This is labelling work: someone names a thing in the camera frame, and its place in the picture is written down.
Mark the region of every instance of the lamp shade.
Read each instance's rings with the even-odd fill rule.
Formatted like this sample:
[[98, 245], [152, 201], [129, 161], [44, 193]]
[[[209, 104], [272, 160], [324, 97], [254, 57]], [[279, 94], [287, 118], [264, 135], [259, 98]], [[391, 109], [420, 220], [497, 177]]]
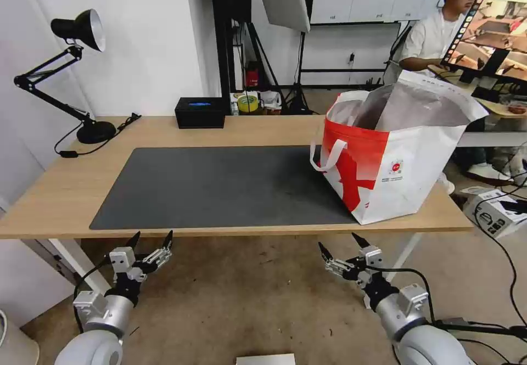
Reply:
[[53, 19], [51, 21], [51, 31], [65, 40], [80, 40], [90, 48], [104, 51], [106, 38], [104, 37], [103, 25], [99, 15], [94, 9], [81, 12], [77, 18]]

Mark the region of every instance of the black desk lamp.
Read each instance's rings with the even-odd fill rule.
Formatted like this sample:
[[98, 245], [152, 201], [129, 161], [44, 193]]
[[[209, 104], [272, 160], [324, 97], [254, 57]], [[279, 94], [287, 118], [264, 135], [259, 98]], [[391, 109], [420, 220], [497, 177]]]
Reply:
[[[78, 45], [76, 40], [81, 40], [87, 46], [100, 52], [104, 51], [105, 38], [99, 15], [94, 9], [89, 9], [80, 13], [75, 20], [53, 19], [51, 21], [51, 30], [57, 37], [63, 38], [71, 47], [33, 70], [15, 77], [15, 85], [80, 120], [82, 127], [77, 132], [77, 139], [81, 143], [96, 144], [113, 138], [116, 133], [113, 124], [95, 121], [90, 118], [89, 113], [62, 103], [36, 88], [39, 82], [81, 60], [83, 47]], [[56, 69], [39, 71], [66, 55], [71, 55], [73, 59]]]

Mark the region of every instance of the tape roll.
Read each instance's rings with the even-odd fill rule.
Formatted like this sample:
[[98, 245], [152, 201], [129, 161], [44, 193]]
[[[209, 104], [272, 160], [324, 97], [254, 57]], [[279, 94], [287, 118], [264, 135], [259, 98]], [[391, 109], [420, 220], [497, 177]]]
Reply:
[[243, 94], [238, 97], [238, 110], [243, 113], [252, 113], [256, 111], [260, 105], [258, 98], [253, 95], [249, 95], [249, 101], [247, 101], [247, 96]]

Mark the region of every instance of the wooden desk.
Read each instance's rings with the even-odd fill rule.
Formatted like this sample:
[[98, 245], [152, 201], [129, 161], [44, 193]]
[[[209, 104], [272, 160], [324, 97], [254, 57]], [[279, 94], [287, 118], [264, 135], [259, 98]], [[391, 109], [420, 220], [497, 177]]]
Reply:
[[[103, 118], [119, 124], [123, 117]], [[97, 152], [76, 159], [58, 158], [0, 220], [2, 239], [50, 239], [61, 254], [84, 274], [93, 265], [73, 238], [130, 237], [136, 231], [92, 231], [89, 225], [134, 148], [303, 145], [321, 139], [323, 116], [233, 116], [224, 129], [179, 130], [175, 117], [143, 117]], [[75, 143], [76, 150], [92, 146]], [[143, 232], [146, 237], [329, 234], [368, 232], [462, 232], [472, 224], [436, 186], [419, 213], [369, 225], [305, 225], [268, 227], [166, 227]], [[103, 290], [102, 276], [88, 283]]]
[[[448, 72], [445, 69], [438, 66], [428, 66], [435, 75], [444, 76], [442, 80], [451, 83], [468, 93], [474, 92], [476, 89], [475, 81], [467, 84], [461, 82], [459, 77], [461, 76], [461, 70], [456, 72]], [[499, 119], [526, 119], [527, 113], [513, 114], [507, 110], [507, 108], [498, 103], [489, 102], [479, 98], [476, 99], [483, 107], [489, 111], [491, 115]], [[525, 132], [465, 132], [459, 140], [459, 147], [517, 147], [522, 145], [527, 140], [527, 133]]]

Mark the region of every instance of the monitor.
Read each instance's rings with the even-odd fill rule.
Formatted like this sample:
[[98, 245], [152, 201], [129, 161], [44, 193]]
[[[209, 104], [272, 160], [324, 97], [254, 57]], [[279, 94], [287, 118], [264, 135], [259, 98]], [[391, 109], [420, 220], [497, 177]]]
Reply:
[[527, 0], [475, 0], [441, 63], [468, 82], [527, 81]]

